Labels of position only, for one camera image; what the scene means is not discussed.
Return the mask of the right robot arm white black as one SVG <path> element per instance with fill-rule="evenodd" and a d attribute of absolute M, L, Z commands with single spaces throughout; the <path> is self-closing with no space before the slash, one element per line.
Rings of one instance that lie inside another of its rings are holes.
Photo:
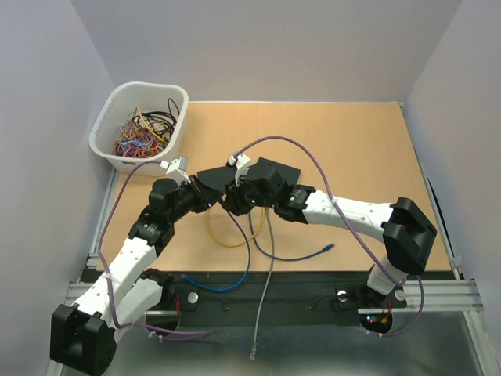
<path fill-rule="evenodd" d="M 383 243 L 386 255 L 372 257 L 374 266 L 360 287 L 361 299 L 370 306 L 384 301 L 407 276 L 419 276 L 426 269 L 437 230 L 407 197 L 395 203 L 329 197 L 315 187 L 287 182 L 264 161 L 231 167 L 229 174 L 223 207 L 234 215 L 270 208 L 288 222 L 334 226 L 349 230 L 356 240 L 366 235 Z"/>

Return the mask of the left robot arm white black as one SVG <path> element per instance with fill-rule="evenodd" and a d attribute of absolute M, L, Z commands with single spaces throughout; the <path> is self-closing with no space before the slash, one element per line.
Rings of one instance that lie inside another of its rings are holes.
<path fill-rule="evenodd" d="M 51 360 L 87 375 L 103 374 L 118 342 L 144 312 L 174 301 L 167 282 L 143 274 L 174 236 L 174 224 L 190 212 L 206 211 L 223 193 L 195 176 L 183 183 L 157 180 L 114 260 L 72 305 L 59 305 L 53 313 Z"/>

